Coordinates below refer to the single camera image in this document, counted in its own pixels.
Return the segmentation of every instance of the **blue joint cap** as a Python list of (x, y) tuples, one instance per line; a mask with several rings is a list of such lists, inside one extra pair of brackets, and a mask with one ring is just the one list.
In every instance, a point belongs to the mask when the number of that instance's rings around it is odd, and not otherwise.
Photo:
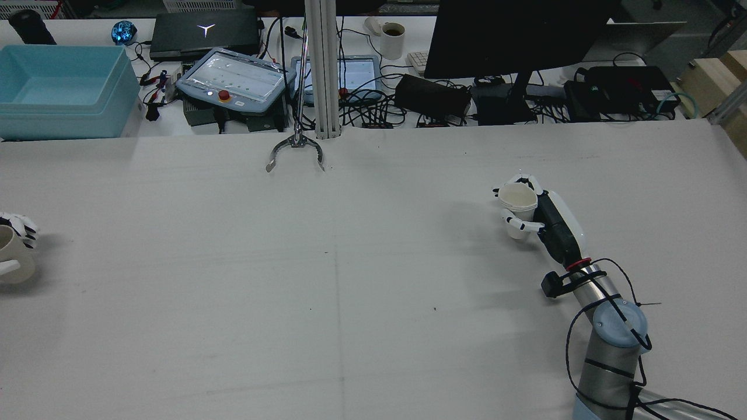
[[(630, 325), (643, 339), (648, 333), (648, 321), (643, 311), (633, 302), (622, 300), (619, 297), (615, 303), (620, 312), (625, 315)], [(625, 325), (612, 303), (607, 301), (599, 305), (594, 312), (594, 331), (607, 343), (615, 347), (630, 348), (639, 345), (638, 339)]]
[(573, 420), (600, 420), (586, 404), (576, 395), (576, 403), (573, 406)]

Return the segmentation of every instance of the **coffee cup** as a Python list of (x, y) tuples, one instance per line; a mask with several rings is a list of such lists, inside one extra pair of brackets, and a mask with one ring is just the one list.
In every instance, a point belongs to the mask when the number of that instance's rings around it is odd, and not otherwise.
[[(529, 185), (523, 182), (510, 182), (498, 190), (498, 201), (506, 209), (513, 212), (519, 219), (530, 222), (534, 218), (537, 208), (537, 194)], [(529, 232), (506, 223), (506, 229), (511, 238), (525, 239)]]
[(387, 60), (402, 57), (405, 45), (405, 27), (396, 22), (381, 25), (381, 55)]
[(20, 283), (34, 273), (31, 252), (10, 226), (0, 225), (0, 283)]

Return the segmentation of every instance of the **laptop logo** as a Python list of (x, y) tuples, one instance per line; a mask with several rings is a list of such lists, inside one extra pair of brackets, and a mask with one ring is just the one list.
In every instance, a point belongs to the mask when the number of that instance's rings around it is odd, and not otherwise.
[(207, 38), (208, 37), (208, 29), (212, 28), (213, 26), (215, 26), (215, 24), (212, 24), (210, 26), (200, 26), (200, 25), (198, 25), (197, 28), (202, 28), (202, 30), (205, 31), (205, 38)]

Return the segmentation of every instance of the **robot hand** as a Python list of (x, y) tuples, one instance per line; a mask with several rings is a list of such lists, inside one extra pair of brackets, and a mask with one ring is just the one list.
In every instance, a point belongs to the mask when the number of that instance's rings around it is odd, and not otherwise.
[(34, 248), (37, 242), (36, 234), (39, 227), (28, 217), (22, 214), (5, 213), (0, 211), (0, 225), (10, 226), (21, 237), (27, 248)]
[[(515, 229), (536, 232), (550, 256), (565, 268), (588, 258), (586, 236), (560, 195), (543, 190), (537, 178), (521, 173), (514, 175), (501, 187), (513, 182), (523, 182), (537, 194), (537, 207), (531, 221), (517, 218), (516, 212), (509, 209), (501, 211), (501, 218)], [(499, 190), (493, 190), (496, 197)]]

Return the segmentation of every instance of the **keyboard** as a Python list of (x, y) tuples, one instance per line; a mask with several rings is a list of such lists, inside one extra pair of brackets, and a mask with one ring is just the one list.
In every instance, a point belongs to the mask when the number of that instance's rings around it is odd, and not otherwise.
[(407, 61), (419, 75), (423, 75), (425, 64), (428, 62), (428, 51), (408, 52)]

